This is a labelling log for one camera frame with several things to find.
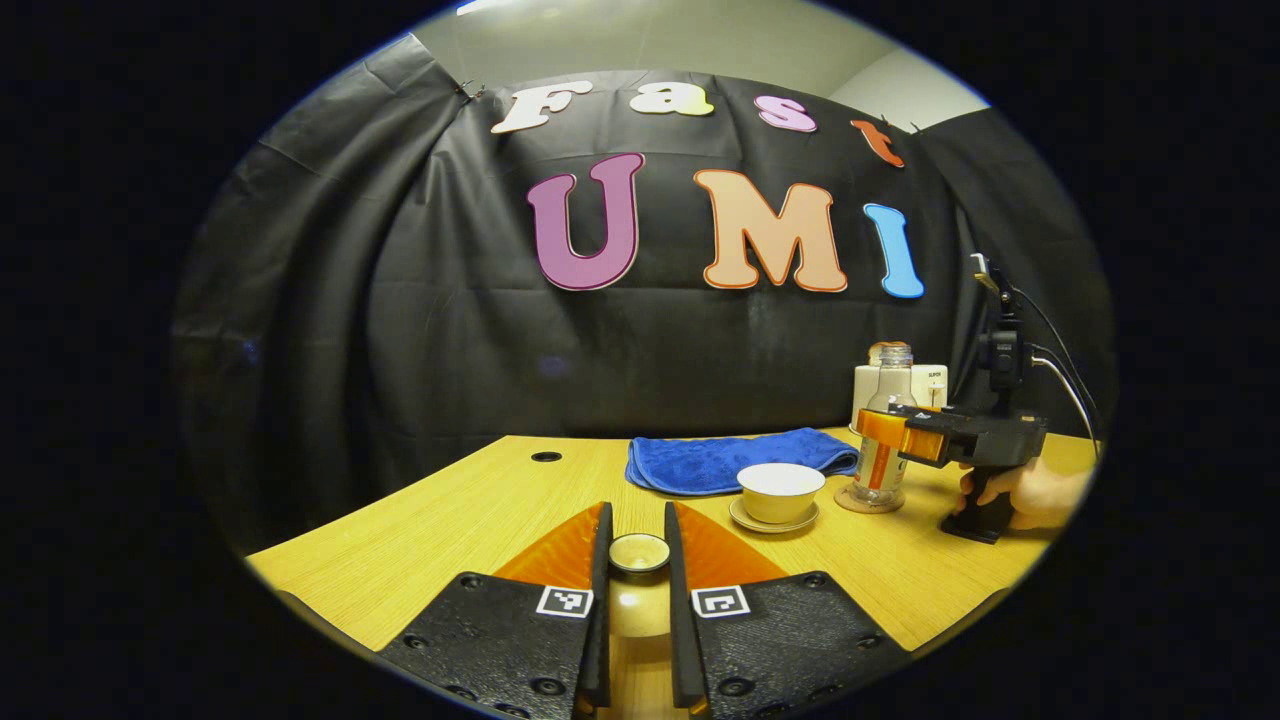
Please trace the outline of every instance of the white teacup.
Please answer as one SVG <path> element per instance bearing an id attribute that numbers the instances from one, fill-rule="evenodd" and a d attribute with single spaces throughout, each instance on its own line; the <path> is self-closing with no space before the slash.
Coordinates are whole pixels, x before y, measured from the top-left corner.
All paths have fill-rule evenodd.
<path id="1" fill-rule="evenodd" d="M 790 523 L 813 505 L 813 497 L 827 478 L 804 465 L 763 462 L 737 473 L 742 486 L 742 505 L 748 515 L 762 523 Z"/>

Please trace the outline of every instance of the purple letter u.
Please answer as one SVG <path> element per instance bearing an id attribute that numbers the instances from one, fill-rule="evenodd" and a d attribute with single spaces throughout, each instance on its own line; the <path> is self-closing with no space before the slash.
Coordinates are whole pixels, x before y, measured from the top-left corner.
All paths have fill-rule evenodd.
<path id="1" fill-rule="evenodd" d="M 534 206 L 538 264 L 543 274 L 564 290 L 598 290 L 617 282 L 636 259 L 635 174 L 644 155 L 627 152 L 600 160 L 591 179 L 604 191 L 604 247 L 590 256 L 573 252 L 568 240 L 568 193 L 577 184 L 573 176 L 556 176 L 535 184 L 526 196 Z"/>

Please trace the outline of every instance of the glass bottle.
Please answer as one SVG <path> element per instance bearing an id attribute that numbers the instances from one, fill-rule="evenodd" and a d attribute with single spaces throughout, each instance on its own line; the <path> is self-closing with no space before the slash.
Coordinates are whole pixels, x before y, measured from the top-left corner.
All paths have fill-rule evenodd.
<path id="1" fill-rule="evenodd" d="M 911 396 L 911 347 L 887 346 L 881 350 L 879 383 L 876 395 L 867 401 L 868 410 L 884 413 L 892 404 L 915 406 Z M 896 448 L 882 447 L 869 437 L 863 437 L 854 470 L 852 495 L 867 505 L 890 505 L 899 500 L 906 460 Z"/>

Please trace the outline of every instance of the wooden table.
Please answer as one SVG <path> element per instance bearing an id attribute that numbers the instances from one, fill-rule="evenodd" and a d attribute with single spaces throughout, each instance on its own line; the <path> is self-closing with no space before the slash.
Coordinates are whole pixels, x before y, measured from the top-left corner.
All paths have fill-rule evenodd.
<path id="1" fill-rule="evenodd" d="M 847 428 L 824 430 L 858 447 Z M 1052 542 L 1053 530 L 1009 530 L 993 546 L 937 529 L 959 497 L 963 471 L 908 464 L 906 505 L 863 515 L 835 503 L 849 478 L 818 493 L 818 519 L 765 536 L 728 516 L 739 497 L 682 498 L 623 479 L 626 439 L 508 436 L 328 525 L 248 556 L 264 580 L 338 629 L 380 650 L 458 573 L 493 573 L 531 542 L 599 501 L 614 534 L 663 534 L 663 506 L 678 500 L 730 528 L 788 573 L 826 570 L 904 648 L 934 638 L 992 593 L 1009 588 Z M 563 459 L 536 462 L 535 452 Z M 1050 434 L 1042 462 L 1060 473 L 1093 466 L 1089 441 Z M 669 638 L 611 641 L 611 717 L 687 719 L 671 706 Z"/>

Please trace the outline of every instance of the black curtain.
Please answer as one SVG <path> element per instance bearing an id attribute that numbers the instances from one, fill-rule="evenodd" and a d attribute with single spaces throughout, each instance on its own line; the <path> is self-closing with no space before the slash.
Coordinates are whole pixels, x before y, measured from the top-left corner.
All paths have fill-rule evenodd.
<path id="1" fill-rule="evenodd" d="M 512 92 L 567 79 L 594 88 L 545 126 L 490 132 Z M 716 111 L 628 108 L 639 86 L 662 81 L 705 88 Z M 767 124 L 754 106 L 760 95 L 800 101 L 818 131 Z M 905 168 L 877 156 L 850 120 L 887 133 Z M 407 36 L 298 104 L 209 213 L 173 325 L 192 473 L 248 552 L 504 434 L 680 437 L 845 424 L 852 369 L 881 340 L 911 343 L 920 363 L 952 365 L 956 389 L 975 392 L 982 378 L 964 370 L 980 320 L 964 263 L 972 247 L 989 251 L 1051 313 L 1070 311 L 1070 299 L 1055 305 L 1052 296 L 1070 297 L 1082 282 L 1060 273 L 1097 273 L 1078 220 L 1061 220 L 1069 204 L 1019 205 L 1065 197 L 1015 196 L 1029 192 L 1032 170 L 987 169 L 1034 163 L 1010 150 L 1016 135 L 979 123 L 991 137 L 980 140 L 988 136 L 954 123 L 911 136 L 822 97 L 680 72 L 584 73 L 468 100 Z M 646 158 L 635 177 L 636 260 L 607 288 L 561 290 L 539 268 L 525 193 L 552 176 L 576 176 L 570 229 L 575 250 L 589 255 L 604 242 L 603 197 L 589 170 L 621 152 Z M 794 183 L 831 192 L 849 287 L 810 292 L 790 277 L 773 286 L 763 272 L 749 290 L 708 286 L 714 222 L 692 179 L 701 169 L 745 174 L 774 211 Z M 922 297 L 882 290 L 868 202 L 906 217 Z M 1047 219 L 1060 224 L 1046 229 Z M 1085 259 L 1068 260 L 1074 252 Z M 1088 334 L 1087 320 L 1055 322 L 1076 333 L 1069 342 Z M 1091 378 L 1108 369 L 1076 360 Z M 1092 379 L 1091 388 L 1100 401 L 1107 389 Z M 1056 388 L 1043 393 L 1043 411 L 1053 432 L 1071 432 L 1074 410 L 1059 400 Z"/>

